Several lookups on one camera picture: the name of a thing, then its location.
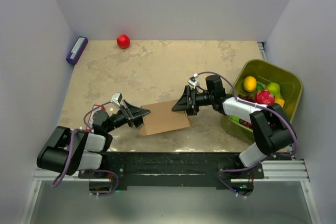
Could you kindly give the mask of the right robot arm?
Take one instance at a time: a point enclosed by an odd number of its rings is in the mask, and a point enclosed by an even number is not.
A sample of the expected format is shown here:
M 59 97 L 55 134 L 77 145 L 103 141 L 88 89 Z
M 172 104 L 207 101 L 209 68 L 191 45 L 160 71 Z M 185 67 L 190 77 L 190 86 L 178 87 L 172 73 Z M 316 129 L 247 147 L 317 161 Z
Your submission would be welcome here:
M 189 78 L 172 111 L 184 111 L 192 116 L 198 114 L 200 107 L 210 105 L 222 115 L 236 116 L 251 124 L 255 142 L 239 154 L 240 162 L 234 165 L 237 177 L 246 178 L 252 173 L 253 166 L 280 149 L 297 144 L 295 131 L 280 105 L 263 105 L 240 99 L 235 93 L 226 93 L 223 76 L 210 71 L 207 75 L 206 90 L 201 89 L 198 74 Z

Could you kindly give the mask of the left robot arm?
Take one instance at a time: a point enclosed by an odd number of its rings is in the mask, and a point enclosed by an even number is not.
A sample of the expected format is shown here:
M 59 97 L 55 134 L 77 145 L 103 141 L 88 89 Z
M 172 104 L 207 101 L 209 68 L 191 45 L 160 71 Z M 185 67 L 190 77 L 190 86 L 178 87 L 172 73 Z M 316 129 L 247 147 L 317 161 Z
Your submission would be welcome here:
M 149 109 L 133 106 L 123 100 L 117 113 L 109 115 L 106 110 L 96 109 L 92 115 L 92 126 L 87 131 L 71 130 L 58 126 L 43 146 L 37 156 L 37 167 L 41 169 L 72 175 L 78 170 L 90 169 L 97 178 L 108 174 L 109 165 L 97 160 L 85 166 L 82 162 L 84 152 L 106 151 L 113 137 L 111 131 L 127 124 L 129 127 L 139 127 L 143 124 L 143 117 L 150 114 Z

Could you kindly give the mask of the brown cardboard box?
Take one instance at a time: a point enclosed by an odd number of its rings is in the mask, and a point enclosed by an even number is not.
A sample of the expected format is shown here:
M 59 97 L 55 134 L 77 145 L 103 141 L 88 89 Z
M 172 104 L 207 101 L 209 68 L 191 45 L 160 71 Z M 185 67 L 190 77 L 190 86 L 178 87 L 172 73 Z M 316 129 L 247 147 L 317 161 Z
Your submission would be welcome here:
M 143 125 L 139 129 L 142 136 L 184 129 L 192 125 L 185 111 L 173 112 L 172 107 L 177 100 L 153 103 L 141 106 L 142 109 L 150 110 L 143 117 Z

